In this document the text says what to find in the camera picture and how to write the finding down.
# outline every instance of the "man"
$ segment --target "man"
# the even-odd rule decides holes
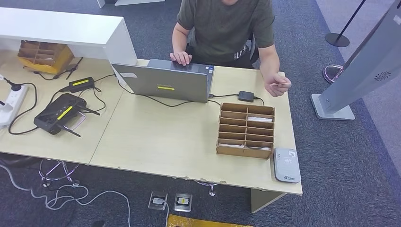
[[[278,75],[279,56],[274,45],[271,0],[182,0],[173,30],[172,61],[252,68],[245,45],[254,35],[266,90],[283,95],[291,87]]]

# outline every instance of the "man's left hand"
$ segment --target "man's left hand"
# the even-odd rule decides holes
[[[264,78],[264,87],[273,97],[282,96],[291,87],[291,81],[279,74],[271,74]]]

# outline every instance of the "floor socket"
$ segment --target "floor socket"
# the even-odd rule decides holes
[[[165,210],[166,204],[164,201],[167,201],[167,193],[165,192],[152,192],[149,200],[149,209],[154,210]]]
[[[175,194],[174,210],[190,212],[192,206],[192,195],[186,193]]]

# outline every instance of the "speaker grille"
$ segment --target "speaker grille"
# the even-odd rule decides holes
[[[383,81],[391,76],[391,72],[381,72],[377,76],[375,76],[375,81]]]

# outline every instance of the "laptop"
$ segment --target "laptop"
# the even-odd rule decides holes
[[[146,67],[112,64],[135,94],[207,103],[214,66],[151,59]]]

